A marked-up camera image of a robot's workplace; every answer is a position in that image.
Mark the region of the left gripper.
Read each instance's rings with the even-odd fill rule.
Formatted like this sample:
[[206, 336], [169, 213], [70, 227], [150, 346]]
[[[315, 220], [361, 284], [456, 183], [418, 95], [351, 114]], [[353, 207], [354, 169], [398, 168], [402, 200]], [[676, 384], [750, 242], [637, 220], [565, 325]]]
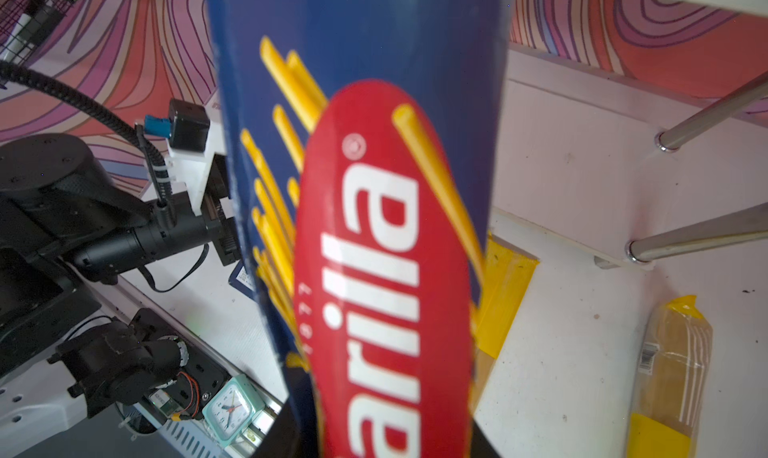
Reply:
[[183, 210], [174, 228], [165, 230], [156, 219], [148, 224], [116, 229], [68, 252], [65, 261], [91, 282], [115, 284], [120, 274], [149, 263], [211, 244], [222, 264], [240, 259], [232, 218], [211, 218]]

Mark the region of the blue Barilla pasta box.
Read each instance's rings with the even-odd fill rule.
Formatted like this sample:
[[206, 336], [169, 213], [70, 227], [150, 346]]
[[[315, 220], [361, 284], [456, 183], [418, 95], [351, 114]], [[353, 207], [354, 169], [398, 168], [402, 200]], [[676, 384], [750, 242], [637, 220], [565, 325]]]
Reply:
[[252, 299], [255, 285], [242, 260], [239, 260], [232, 269], [228, 283], [231, 287]]

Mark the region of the blue Barilla spaghetti box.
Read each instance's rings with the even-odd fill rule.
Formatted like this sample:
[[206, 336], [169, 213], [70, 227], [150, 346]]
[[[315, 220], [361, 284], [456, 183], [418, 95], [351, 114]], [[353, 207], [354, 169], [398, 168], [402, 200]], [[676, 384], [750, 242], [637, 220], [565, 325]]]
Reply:
[[510, 0], [208, 0], [290, 457], [468, 457]]

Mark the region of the yellow narrow spaghetti bag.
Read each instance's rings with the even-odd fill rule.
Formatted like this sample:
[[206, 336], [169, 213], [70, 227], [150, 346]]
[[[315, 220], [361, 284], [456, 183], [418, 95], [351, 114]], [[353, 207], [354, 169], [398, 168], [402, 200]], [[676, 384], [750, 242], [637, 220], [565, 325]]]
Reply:
[[712, 344], [694, 295], [653, 310], [637, 362], [627, 457], [695, 455]]

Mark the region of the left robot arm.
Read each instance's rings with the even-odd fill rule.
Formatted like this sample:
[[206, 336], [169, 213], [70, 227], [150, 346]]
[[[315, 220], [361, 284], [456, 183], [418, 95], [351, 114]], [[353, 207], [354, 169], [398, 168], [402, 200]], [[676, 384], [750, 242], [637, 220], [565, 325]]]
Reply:
[[226, 151], [207, 110], [171, 100], [164, 119], [129, 124], [79, 90], [13, 62], [2, 82], [83, 112], [144, 156], [156, 196], [119, 189], [79, 137], [28, 135], [1, 148], [1, 453], [15, 457], [115, 407], [167, 396], [198, 422], [228, 373], [147, 308], [103, 312], [96, 284], [188, 250], [240, 253]]

